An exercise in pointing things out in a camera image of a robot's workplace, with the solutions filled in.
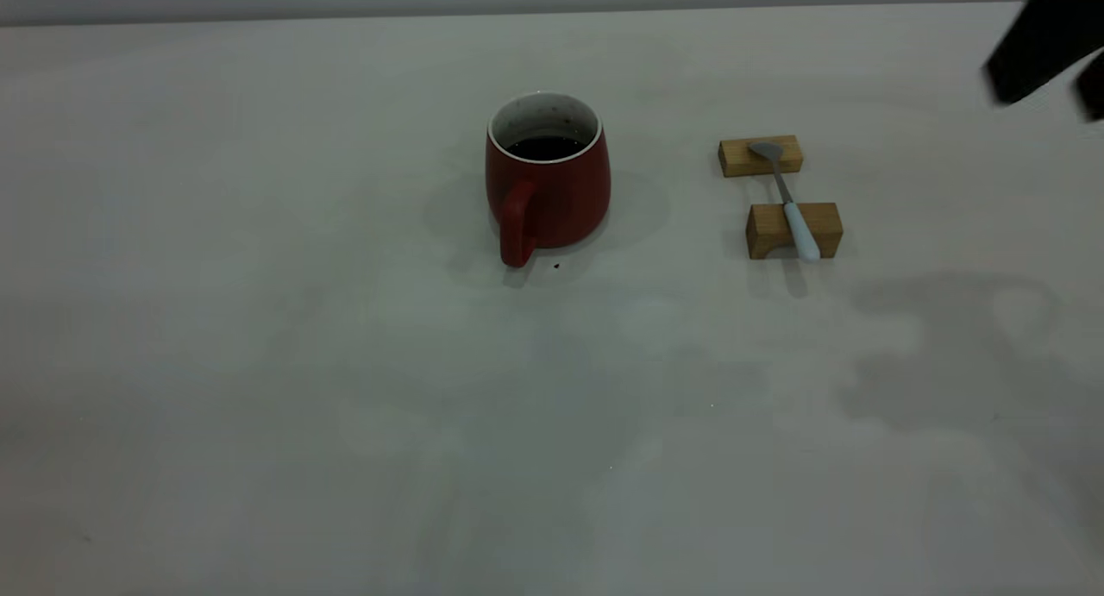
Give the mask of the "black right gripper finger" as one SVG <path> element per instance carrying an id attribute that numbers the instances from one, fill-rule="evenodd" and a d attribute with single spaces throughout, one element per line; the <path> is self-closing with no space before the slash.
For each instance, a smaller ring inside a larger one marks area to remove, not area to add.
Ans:
<path id="1" fill-rule="evenodd" d="M 1103 53 L 1089 61 L 1081 70 L 1074 93 L 1083 119 L 1087 123 L 1100 123 L 1104 117 L 1104 58 Z"/>
<path id="2" fill-rule="evenodd" d="M 1101 46 L 1103 0 L 1026 0 L 983 74 L 994 102 L 1008 106 Z"/>

